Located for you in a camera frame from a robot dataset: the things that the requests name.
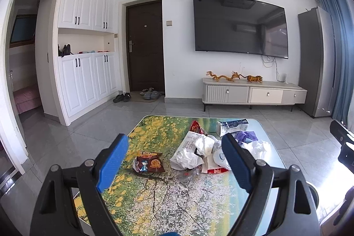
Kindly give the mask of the brown small snack bag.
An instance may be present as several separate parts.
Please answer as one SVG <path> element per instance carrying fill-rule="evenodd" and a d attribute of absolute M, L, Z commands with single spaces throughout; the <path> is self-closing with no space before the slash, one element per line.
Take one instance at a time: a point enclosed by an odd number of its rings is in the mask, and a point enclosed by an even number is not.
<path fill-rule="evenodd" d="M 132 167 L 137 173 L 163 173 L 165 171 L 160 159 L 162 153 L 140 150 L 133 159 Z"/>

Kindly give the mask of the black bag on shelf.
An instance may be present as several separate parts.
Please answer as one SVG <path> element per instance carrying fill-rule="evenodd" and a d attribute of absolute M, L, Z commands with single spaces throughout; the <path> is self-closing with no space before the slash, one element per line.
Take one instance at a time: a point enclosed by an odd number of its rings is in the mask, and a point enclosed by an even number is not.
<path fill-rule="evenodd" d="M 65 44 L 63 48 L 58 47 L 58 56 L 59 57 L 64 57 L 64 56 L 70 56 L 73 53 L 71 52 L 71 45 L 70 44 Z"/>

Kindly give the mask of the golden dragon figurine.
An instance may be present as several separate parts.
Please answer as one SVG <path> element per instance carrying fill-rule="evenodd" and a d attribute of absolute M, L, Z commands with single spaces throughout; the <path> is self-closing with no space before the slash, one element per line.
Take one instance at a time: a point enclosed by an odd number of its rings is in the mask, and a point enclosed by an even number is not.
<path fill-rule="evenodd" d="M 207 71 L 206 76 L 211 77 L 215 81 L 220 81 L 221 79 L 225 79 L 227 81 L 235 81 L 235 79 L 240 79 L 240 77 L 241 77 L 241 75 L 236 72 L 233 72 L 232 75 L 230 77 L 228 77 L 226 75 L 214 74 L 212 71 Z"/>

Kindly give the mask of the white shoe cabinet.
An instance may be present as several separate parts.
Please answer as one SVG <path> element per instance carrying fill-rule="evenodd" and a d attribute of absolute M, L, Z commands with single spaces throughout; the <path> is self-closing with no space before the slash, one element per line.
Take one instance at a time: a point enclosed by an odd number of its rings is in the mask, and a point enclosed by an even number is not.
<path fill-rule="evenodd" d="M 97 108 L 122 89 L 116 52 L 116 0 L 61 0 L 58 45 L 71 45 L 58 58 L 64 124 Z"/>

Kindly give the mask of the white red paper bag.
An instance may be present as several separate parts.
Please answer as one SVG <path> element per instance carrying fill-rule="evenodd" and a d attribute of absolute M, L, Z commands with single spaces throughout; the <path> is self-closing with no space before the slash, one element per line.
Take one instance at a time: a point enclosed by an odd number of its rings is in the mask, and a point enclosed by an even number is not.
<path fill-rule="evenodd" d="M 188 131 L 176 149 L 186 149 L 200 156 L 204 164 L 198 166 L 205 174 L 217 174 L 230 171 L 231 168 L 221 148 L 221 141 L 213 135 L 202 135 Z"/>

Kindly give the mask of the purple plastic bag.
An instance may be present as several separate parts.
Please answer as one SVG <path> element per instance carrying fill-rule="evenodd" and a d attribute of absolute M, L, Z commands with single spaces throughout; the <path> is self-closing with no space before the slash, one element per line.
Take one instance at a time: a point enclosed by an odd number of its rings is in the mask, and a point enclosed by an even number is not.
<path fill-rule="evenodd" d="M 233 138 L 237 141 L 239 145 L 242 143 L 248 144 L 257 141 L 258 138 L 254 131 L 237 131 L 232 133 Z"/>

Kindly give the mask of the red snack bag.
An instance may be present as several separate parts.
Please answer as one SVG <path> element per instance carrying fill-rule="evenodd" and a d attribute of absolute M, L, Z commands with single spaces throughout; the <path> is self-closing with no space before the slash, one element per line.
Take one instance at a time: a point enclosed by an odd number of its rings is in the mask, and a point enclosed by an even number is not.
<path fill-rule="evenodd" d="M 207 132 L 200 126 L 199 122 L 196 120 L 193 120 L 191 122 L 190 131 L 202 135 L 207 135 Z"/>

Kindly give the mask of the grey slippers pair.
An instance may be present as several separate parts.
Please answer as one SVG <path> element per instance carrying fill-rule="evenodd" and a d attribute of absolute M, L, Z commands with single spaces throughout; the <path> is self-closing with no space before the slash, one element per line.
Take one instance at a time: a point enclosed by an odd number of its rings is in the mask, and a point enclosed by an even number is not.
<path fill-rule="evenodd" d="M 152 101 L 164 96 L 164 92 L 157 91 L 153 87 L 150 87 L 149 89 L 143 89 L 140 92 L 140 96 L 142 96 L 145 101 Z"/>

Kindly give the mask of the black shoes pair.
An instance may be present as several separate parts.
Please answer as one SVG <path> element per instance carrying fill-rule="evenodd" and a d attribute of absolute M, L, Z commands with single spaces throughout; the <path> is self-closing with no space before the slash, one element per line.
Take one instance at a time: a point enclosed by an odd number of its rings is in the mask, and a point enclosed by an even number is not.
<path fill-rule="evenodd" d="M 131 95 L 128 92 L 124 92 L 122 94 L 117 95 L 114 99 L 113 102 L 114 103 L 118 103 L 118 102 L 128 102 L 131 99 Z"/>

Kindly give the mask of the blue curtain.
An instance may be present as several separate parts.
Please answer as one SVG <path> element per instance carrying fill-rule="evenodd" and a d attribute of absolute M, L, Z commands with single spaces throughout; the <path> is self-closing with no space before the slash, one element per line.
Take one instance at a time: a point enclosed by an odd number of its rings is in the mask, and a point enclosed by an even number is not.
<path fill-rule="evenodd" d="M 353 6 L 352 0 L 319 0 L 330 14 L 336 52 L 338 87 L 332 117 L 347 128 L 353 125 Z"/>

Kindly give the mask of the large wall television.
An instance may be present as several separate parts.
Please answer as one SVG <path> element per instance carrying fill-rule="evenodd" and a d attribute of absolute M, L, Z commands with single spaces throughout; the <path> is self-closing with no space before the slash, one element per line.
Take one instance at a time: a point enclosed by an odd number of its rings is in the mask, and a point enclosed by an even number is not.
<path fill-rule="evenodd" d="M 286 59 L 285 9 L 256 0 L 193 0 L 195 50 Z"/>

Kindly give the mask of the grey refrigerator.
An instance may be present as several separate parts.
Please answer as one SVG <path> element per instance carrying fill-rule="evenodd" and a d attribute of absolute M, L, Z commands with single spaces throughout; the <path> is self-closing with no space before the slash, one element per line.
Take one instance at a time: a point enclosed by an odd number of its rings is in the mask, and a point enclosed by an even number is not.
<path fill-rule="evenodd" d="M 309 116 L 332 115 L 335 101 L 335 41 L 329 13 L 320 7 L 298 15 L 301 64 L 299 85 L 307 90 L 302 110 Z"/>

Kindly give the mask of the white tv cabinet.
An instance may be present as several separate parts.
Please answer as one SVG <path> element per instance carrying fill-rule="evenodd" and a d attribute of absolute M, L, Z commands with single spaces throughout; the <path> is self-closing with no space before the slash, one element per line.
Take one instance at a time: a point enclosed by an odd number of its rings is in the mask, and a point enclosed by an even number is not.
<path fill-rule="evenodd" d="M 307 91 L 292 83 L 204 78 L 202 102 L 207 105 L 294 106 L 304 104 Z"/>

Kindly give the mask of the blue white milk carton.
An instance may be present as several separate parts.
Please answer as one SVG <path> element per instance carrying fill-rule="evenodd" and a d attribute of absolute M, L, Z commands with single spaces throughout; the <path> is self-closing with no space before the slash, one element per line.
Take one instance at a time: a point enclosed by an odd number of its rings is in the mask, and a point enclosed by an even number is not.
<path fill-rule="evenodd" d="M 234 133 L 238 131 L 246 131 L 248 128 L 247 119 L 218 121 L 217 134 L 222 137 L 228 133 Z"/>

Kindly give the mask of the white tissue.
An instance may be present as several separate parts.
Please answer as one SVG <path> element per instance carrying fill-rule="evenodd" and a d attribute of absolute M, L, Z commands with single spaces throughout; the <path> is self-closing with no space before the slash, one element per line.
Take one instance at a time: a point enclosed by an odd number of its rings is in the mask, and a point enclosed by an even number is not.
<path fill-rule="evenodd" d="M 186 149 L 176 151 L 170 159 L 171 168 L 179 171 L 193 169 L 203 164 L 204 161 L 200 156 L 188 152 Z"/>

